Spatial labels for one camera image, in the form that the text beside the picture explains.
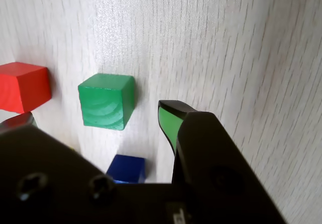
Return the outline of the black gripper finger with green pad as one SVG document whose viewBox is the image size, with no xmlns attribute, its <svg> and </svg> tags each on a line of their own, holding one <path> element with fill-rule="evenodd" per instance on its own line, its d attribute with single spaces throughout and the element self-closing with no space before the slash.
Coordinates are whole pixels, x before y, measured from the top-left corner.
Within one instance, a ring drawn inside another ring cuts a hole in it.
<svg viewBox="0 0 322 224">
<path fill-rule="evenodd" d="M 211 112 L 158 102 L 158 122 L 175 154 L 173 182 L 190 187 L 196 223 L 284 223 L 249 164 Z"/>
<path fill-rule="evenodd" d="M 32 113 L 1 123 L 1 223 L 138 223 L 113 180 L 40 130 Z"/>
</svg>

